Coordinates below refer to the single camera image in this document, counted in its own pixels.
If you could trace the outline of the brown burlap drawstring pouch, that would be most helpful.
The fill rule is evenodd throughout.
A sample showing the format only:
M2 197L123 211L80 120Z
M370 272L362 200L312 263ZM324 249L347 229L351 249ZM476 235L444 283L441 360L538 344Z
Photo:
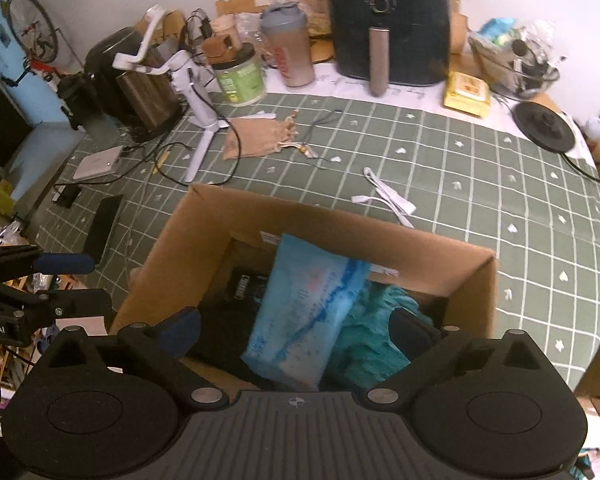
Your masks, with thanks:
M265 114L231 119L222 148L223 159L263 157L279 152L294 143L298 115L294 110L284 120L267 118Z

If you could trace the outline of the grey lid shaker bottle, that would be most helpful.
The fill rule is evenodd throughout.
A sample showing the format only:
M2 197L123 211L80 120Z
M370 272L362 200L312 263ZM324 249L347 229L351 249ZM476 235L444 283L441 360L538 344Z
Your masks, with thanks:
M288 88L312 84L308 18L296 2L274 3L260 15L260 29L273 53L276 67Z

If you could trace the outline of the white power adapter box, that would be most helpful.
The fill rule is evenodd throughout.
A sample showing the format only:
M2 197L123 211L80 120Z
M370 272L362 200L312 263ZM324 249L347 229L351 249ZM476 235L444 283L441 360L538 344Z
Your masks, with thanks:
M119 145L85 156L76 167L72 180L80 182L113 174L119 166L122 151L123 146Z

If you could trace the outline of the brown cardboard box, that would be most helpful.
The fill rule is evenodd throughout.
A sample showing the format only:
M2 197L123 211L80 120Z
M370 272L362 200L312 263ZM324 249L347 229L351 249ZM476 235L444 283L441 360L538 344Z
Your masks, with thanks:
M445 300L436 325L493 333L489 249L405 226L196 184L176 206L114 319L155 325L206 306L201 339L251 378L314 390L368 282Z

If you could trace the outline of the green checked tablecloth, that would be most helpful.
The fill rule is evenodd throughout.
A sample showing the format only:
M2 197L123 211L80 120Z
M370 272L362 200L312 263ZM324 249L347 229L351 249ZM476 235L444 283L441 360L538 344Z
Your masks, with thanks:
M359 214L493 252L491 336L525 330L568 385L580 382L600 348L600 185L585 160L539 148L513 122L415 105L272 93L250 107L279 119L294 110L293 146L233 162L216 136L192 184L185 167L201 132L178 125L158 148L134 151L117 177L83 185L71 207L48 206L38 244L80 252L100 201L122 195L105 260L87 279L120 309L196 184Z

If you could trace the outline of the yellow wipes pack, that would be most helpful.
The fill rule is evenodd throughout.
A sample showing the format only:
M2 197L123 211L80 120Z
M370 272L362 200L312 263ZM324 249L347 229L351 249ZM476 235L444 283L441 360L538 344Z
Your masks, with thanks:
M480 78L451 72L446 81L442 104L450 110L485 118L491 109L491 91Z

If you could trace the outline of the blue tissue pack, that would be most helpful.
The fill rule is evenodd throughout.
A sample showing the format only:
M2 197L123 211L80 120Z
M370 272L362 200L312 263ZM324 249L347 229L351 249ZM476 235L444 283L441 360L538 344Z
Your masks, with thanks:
M368 274L366 261L283 235L242 362L276 384L317 390Z

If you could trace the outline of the teal cloth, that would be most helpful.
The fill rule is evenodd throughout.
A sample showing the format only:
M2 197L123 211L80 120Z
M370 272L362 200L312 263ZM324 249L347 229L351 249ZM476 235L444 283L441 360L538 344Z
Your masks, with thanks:
M370 389L410 364L389 336L389 318L396 309L434 325L403 288L366 281L341 325L323 374L322 389Z

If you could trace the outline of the white phone gimbal tripod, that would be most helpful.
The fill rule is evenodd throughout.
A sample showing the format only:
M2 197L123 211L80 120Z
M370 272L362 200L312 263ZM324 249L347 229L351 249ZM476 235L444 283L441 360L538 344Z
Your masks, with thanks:
M215 133L228 128L230 123L226 119L222 119L210 103L208 93L200 79L200 71L196 69L193 57L186 50L178 50L160 67L150 67L144 64L151 37L166 16L166 9L156 4L147 10L145 16L149 22L137 54L117 53L114 56L112 67L124 72L130 70L149 76L170 75L173 88L181 96L184 96L194 114L189 121L202 129L201 138L189 162L184 179L185 183L192 183L204 161L204 156L209 151Z

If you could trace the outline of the black air fryer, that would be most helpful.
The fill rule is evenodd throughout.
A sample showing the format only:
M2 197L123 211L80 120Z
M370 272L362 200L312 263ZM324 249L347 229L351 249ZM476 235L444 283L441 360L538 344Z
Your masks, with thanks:
M429 87L445 80L451 0L328 0L337 70L368 82L372 96L390 84Z

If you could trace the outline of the glass bowl with clutter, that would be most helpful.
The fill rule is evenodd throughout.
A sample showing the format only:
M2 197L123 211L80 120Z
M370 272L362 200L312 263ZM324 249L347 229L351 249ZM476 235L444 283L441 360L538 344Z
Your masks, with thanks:
M565 57L530 22L492 18L468 37L483 77L501 96L528 101L560 78Z

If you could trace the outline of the black smartphone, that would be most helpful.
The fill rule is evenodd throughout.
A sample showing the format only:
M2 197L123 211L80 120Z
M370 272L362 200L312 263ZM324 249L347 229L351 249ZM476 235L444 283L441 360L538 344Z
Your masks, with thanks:
M105 260L109 239L117 224L122 202L122 195L109 196L100 201L95 211L82 249L82 252L93 260L95 266L99 266Z

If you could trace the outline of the green label jar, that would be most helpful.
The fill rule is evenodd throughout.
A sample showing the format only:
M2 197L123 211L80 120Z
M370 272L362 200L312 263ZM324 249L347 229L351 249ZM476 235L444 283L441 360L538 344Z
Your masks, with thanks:
M211 67L224 98L234 106L257 102L266 93L260 58L249 42L242 45L234 60Z

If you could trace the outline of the black kettle base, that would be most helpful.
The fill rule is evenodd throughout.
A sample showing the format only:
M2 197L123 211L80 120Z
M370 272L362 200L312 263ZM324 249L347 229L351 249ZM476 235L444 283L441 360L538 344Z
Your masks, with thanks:
M566 154L576 145L572 129L554 110L535 102L519 102L512 111L518 129L534 144L555 154Z

